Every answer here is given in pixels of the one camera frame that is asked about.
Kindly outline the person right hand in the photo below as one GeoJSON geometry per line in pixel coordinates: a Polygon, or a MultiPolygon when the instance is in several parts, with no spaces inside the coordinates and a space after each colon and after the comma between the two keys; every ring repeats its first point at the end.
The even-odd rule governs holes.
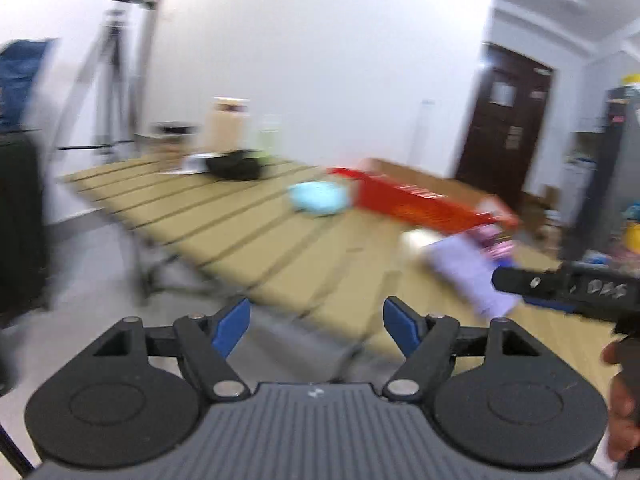
{"type": "Polygon", "coordinates": [[[634,418],[636,401],[622,374],[612,380],[608,392],[608,444],[606,452],[613,462],[626,462],[639,446],[639,427],[634,418]]]}

